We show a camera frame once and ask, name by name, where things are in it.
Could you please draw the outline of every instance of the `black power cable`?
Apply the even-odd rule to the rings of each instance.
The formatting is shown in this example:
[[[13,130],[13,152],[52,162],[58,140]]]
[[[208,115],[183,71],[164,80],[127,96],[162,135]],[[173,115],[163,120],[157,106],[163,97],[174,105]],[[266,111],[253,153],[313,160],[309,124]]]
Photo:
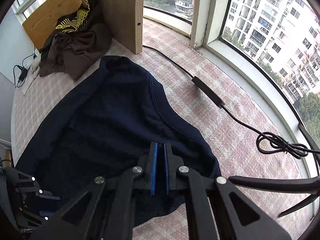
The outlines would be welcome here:
[[[179,64],[177,64],[176,62],[174,62],[172,59],[170,59],[168,56],[166,56],[165,54],[163,54],[162,52],[160,52],[157,49],[154,49],[152,47],[149,46],[145,46],[143,45],[143,47],[145,48],[149,48],[149,49],[153,49],[154,51],[160,53],[161,55],[163,55],[166,59],[168,59],[170,62],[172,62],[173,64],[175,64],[178,68],[180,68],[181,70],[183,70],[185,73],[187,73],[191,78],[192,81],[194,81],[194,77],[192,76],[186,69],[184,69],[183,67],[181,67]],[[260,132],[259,130],[255,129],[254,127],[247,125],[244,122],[241,122],[240,120],[238,120],[236,117],[234,117],[233,114],[230,113],[230,111],[224,107],[224,102],[222,101],[221,98],[219,98],[206,84],[204,84],[202,81],[202,86],[206,86],[206,88],[204,89],[203,87],[198,87],[207,95],[209,96],[209,98],[219,107],[222,108],[224,111],[226,111],[226,113],[233,119],[235,120],[237,123],[239,123],[240,125],[256,132],[258,134],[257,140],[256,140],[256,146],[257,149],[260,153],[262,154],[273,154],[273,153],[278,153],[278,152],[285,152],[285,153],[290,153],[293,157],[297,158],[297,159],[301,159],[301,157],[306,157],[308,155],[308,153],[316,153],[316,154],[320,154],[319,151],[316,150],[311,150],[308,149],[307,146],[305,146],[302,143],[289,143],[287,142],[285,139],[283,139],[281,136],[276,135],[274,133],[271,132]],[[270,146],[275,149],[275,150],[270,150],[270,151],[266,151],[261,149],[260,147],[260,143],[263,140],[268,140],[270,143]]]

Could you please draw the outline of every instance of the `metal pivot bolt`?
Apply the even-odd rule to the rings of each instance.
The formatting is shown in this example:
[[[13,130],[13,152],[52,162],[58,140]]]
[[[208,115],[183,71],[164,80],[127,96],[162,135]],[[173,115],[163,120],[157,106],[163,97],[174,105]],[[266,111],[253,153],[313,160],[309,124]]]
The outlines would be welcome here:
[[[220,176],[220,177],[217,177],[217,182],[219,184],[226,184],[227,183],[227,179],[225,177]]]
[[[140,173],[142,172],[142,168],[140,166],[135,166],[132,168],[133,173]]]
[[[189,168],[187,166],[180,166],[179,171],[182,173],[186,173],[189,171]]]
[[[104,177],[98,176],[94,179],[94,182],[97,184],[102,184],[102,183],[104,183]]]

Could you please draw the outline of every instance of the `window sill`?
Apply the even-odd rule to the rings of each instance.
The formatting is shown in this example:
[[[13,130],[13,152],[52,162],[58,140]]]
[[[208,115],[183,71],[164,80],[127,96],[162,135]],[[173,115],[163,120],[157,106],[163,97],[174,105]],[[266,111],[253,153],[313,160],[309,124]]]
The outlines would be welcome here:
[[[191,37],[191,24],[181,19],[145,7],[143,8],[143,17],[158,22],[188,38]]]
[[[280,134],[289,142],[309,144],[299,130],[299,119],[273,84],[248,60],[222,41],[213,41],[199,49],[208,60],[237,82],[262,108]],[[312,154],[297,160],[303,178],[317,176]],[[319,198],[313,203],[314,214],[319,207]]]

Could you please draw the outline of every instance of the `pink patterned carpet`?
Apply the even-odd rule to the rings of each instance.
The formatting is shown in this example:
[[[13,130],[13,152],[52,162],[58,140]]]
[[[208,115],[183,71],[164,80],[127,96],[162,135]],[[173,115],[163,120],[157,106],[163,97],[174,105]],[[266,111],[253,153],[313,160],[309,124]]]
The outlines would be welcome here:
[[[226,107],[240,120],[261,131],[278,133],[265,113],[252,98],[229,76],[203,55],[181,42],[171,31],[150,20],[143,22],[143,44],[159,49],[191,74],[201,78],[226,103]],[[217,108],[192,82],[188,75],[150,49],[135,55],[122,44],[112,42],[107,55],[130,58],[146,68],[164,86],[172,108],[187,122],[198,128],[220,163],[222,175],[250,176],[270,179],[300,179],[301,175],[289,154],[262,155],[257,151],[257,134],[234,122]],[[53,73],[37,77],[24,96],[15,93],[13,103],[12,141],[15,160],[36,132],[52,108],[79,82],[99,66],[96,62],[77,82],[67,74]],[[277,215],[305,198],[306,194],[281,194],[243,189],[252,201],[297,239],[312,217],[308,207],[277,219]],[[184,205],[176,212],[154,218],[134,229],[134,239],[188,239],[188,225]]]

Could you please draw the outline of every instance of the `wooden board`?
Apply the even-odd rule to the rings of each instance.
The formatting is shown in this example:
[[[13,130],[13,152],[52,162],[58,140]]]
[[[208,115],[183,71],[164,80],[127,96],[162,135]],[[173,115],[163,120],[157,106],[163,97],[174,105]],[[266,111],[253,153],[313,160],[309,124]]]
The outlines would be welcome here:
[[[54,31],[57,19],[75,12],[80,5],[81,0],[47,0],[24,21],[22,26],[39,50]]]
[[[143,0],[100,0],[113,37],[134,53],[142,52]]]

